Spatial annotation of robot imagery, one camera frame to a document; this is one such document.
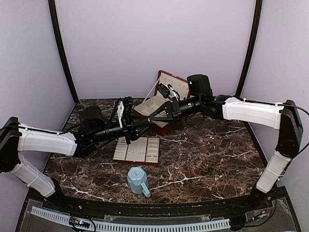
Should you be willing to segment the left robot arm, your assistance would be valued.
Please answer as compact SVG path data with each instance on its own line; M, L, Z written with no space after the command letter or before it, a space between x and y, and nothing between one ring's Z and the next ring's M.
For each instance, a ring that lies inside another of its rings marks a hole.
M57 153L84 158L99 143L124 137L127 143L137 140L151 127L149 119L131 113L132 98L119 99L110 118L99 106L92 105L79 113L79 123L67 131L52 131L22 124L11 117L0 130L0 171L15 175L27 186L37 190L58 211L68 207L59 184L40 172L21 154L23 151Z

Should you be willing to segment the red jewelry tray insert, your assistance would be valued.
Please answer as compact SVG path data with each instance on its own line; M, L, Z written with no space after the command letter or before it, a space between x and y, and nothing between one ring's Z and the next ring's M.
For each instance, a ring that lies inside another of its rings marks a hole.
M130 144L121 137L117 141L113 162L158 166L159 144L160 139L156 137L140 137Z

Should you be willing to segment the red wooden jewelry box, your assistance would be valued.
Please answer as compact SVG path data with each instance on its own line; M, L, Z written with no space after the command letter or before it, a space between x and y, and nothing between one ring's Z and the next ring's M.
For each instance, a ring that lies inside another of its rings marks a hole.
M155 84L154 96L140 103L134 107L134 111L143 116L149 116L155 110L157 110L164 102L169 101L168 98L164 99L162 94L157 90L159 84L166 86L171 85L175 91L180 95L180 100L184 100L190 97L188 82L178 76L170 74L166 71L159 70L157 82ZM153 131L161 136L167 134L172 128L176 126L176 123L166 123L155 121L153 125Z

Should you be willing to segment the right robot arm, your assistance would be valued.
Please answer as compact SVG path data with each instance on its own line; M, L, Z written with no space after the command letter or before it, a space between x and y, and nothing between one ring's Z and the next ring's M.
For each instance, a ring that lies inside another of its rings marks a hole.
M303 126L294 101L285 103L259 102L237 96L213 96L209 78L195 74L187 77L192 98L178 101L169 98L150 114L150 121L176 122L180 118L201 113L214 119L240 120L279 130L274 155L255 185L255 191L247 198L246 205L256 210L265 202L268 193L290 162L301 152Z

